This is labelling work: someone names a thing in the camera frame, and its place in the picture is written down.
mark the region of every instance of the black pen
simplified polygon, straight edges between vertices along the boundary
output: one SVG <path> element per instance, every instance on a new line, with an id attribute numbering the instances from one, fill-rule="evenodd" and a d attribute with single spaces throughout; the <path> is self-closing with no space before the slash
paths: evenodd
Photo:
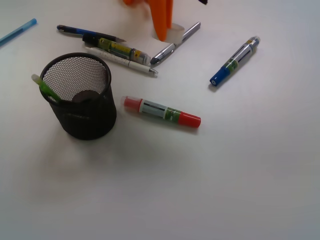
<path id="1" fill-rule="evenodd" d="M 110 41 L 114 41 L 114 42 L 117 42 L 117 43 L 125 42 L 125 40 L 123 40 L 121 38 L 118 38 L 116 36 L 111 36 L 111 35 L 108 35 L 108 34 L 103 34 L 103 33 L 95 32 L 95 31 L 88 31 L 88 30 L 83 30 L 83 29 L 70 27 L 70 26 L 64 26 L 64 25 L 58 25 L 58 26 L 56 26 L 56 28 L 59 31 L 63 31 L 65 33 L 79 34 L 79 35 L 90 34 L 92 36 L 95 36 L 95 37 L 98 37 L 98 38 L 108 39 Z"/>

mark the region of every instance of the orange object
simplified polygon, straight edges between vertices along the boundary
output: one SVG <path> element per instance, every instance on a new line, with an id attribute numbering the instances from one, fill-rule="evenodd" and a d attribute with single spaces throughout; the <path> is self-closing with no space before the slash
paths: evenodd
<path id="1" fill-rule="evenodd" d="M 131 5 L 134 0 L 123 0 L 126 5 Z M 174 0 L 148 0 L 154 30 L 160 41 L 165 41 L 167 29 L 171 28 Z"/>
<path id="2" fill-rule="evenodd" d="M 123 0 L 126 5 L 130 5 L 134 3 L 134 0 Z"/>

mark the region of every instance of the pen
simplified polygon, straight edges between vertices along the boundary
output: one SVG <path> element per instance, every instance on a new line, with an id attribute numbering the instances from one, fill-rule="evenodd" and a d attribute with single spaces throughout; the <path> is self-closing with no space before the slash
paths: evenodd
<path id="1" fill-rule="evenodd" d="M 32 80 L 39 85 L 40 90 L 48 97 L 52 97 L 57 102 L 61 101 L 61 98 L 43 81 L 38 75 L 32 74 Z"/>
<path id="2" fill-rule="evenodd" d="M 141 98 L 123 96 L 121 98 L 121 104 L 138 113 L 153 115 L 179 125 L 198 128 L 201 124 L 201 118 L 198 116 Z"/>
<path id="3" fill-rule="evenodd" d="M 103 34 L 95 31 L 83 30 L 83 29 L 79 29 L 71 26 L 58 25 L 56 26 L 56 28 L 59 31 L 62 31 L 64 33 L 79 34 L 79 35 L 90 34 L 94 37 L 108 39 L 117 43 L 125 42 L 125 40 L 118 38 L 116 36 L 111 36 L 108 34 Z"/>
<path id="4" fill-rule="evenodd" d="M 26 24 L 22 25 L 21 27 L 17 28 L 16 30 L 10 32 L 9 34 L 5 35 L 3 38 L 0 39 L 0 47 L 5 43 L 9 42 L 19 34 L 23 33 L 25 30 L 31 28 L 33 25 L 37 23 L 37 20 L 33 18 L 32 20 L 28 21 Z"/>
<path id="5" fill-rule="evenodd" d="M 116 55 L 117 57 L 134 61 L 138 64 L 148 66 L 150 63 L 151 57 L 145 52 L 139 51 L 135 48 L 124 46 L 120 43 L 105 39 L 103 37 L 99 38 L 92 36 L 91 34 L 84 34 L 82 41 L 105 50 L 108 53 Z"/>
<path id="6" fill-rule="evenodd" d="M 169 57 L 177 47 L 179 47 L 181 44 L 183 44 L 188 38 L 190 38 L 196 31 L 198 31 L 201 27 L 201 22 L 197 22 L 195 25 L 193 25 L 192 27 L 190 27 L 184 34 L 183 34 L 183 39 L 182 42 L 180 44 L 170 44 L 168 46 L 166 46 L 164 49 L 162 49 L 157 55 L 155 55 L 151 61 L 150 64 L 151 65 L 156 65 L 156 64 L 160 64 L 164 59 L 166 59 L 167 57 Z"/>
<path id="7" fill-rule="evenodd" d="M 137 62 L 127 60 L 127 59 L 123 59 L 123 58 L 118 57 L 116 55 L 113 55 L 109 52 L 101 50 L 100 48 L 97 48 L 97 47 L 92 47 L 92 48 L 85 47 L 85 48 L 87 49 L 87 51 L 90 54 L 96 55 L 96 56 L 104 58 L 104 59 L 108 59 L 108 60 L 115 62 L 115 63 L 118 63 L 118 64 L 122 64 L 122 65 L 127 66 L 131 69 L 135 69 L 135 70 L 138 70 L 138 71 L 141 71 L 144 73 L 152 73 L 154 75 L 158 74 L 158 72 L 156 70 L 150 68 L 149 66 L 145 66 L 145 65 L 139 64 Z"/>
<path id="8" fill-rule="evenodd" d="M 220 68 L 220 70 L 210 79 L 213 86 L 218 86 L 237 67 L 244 64 L 251 57 L 253 50 L 259 45 L 260 37 L 253 36 L 243 44 L 235 54 Z"/>

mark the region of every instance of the white pen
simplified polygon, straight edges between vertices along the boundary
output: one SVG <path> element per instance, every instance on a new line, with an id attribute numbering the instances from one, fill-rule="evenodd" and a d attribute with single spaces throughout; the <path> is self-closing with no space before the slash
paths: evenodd
<path id="1" fill-rule="evenodd" d="M 140 63 L 118 57 L 118 56 L 113 55 L 109 52 L 106 52 L 100 48 L 97 48 L 97 47 L 85 47 L 85 48 L 90 54 L 96 55 L 96 56 L 101 57 L 103 59 L 108 59 L 108 60 L 115 62 L 115 63 L 118 63 L 118 64 L 125 65 L 131 69 L 135 69 L 135 70 L 138 70 L 138 71 L 141 71 L 144 73 L 152 73 L 154 75 L 158 74 L 158 72 L 156 70 L 152 69 L 149 66 L 145 66 Z"/>

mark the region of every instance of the black mesh pen holder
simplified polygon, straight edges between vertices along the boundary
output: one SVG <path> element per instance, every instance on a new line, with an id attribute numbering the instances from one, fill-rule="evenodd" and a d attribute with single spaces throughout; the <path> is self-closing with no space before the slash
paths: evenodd
<path id="1" fill-rule="evenodd" d="M 69 53 L 51 61 L 40 77 L 61 98 L 56 101 L 41 91 L 71 136 L 92 140 L 112 129 L 117 111 L 111 72 L 103 60 L 88 53 Z"/>

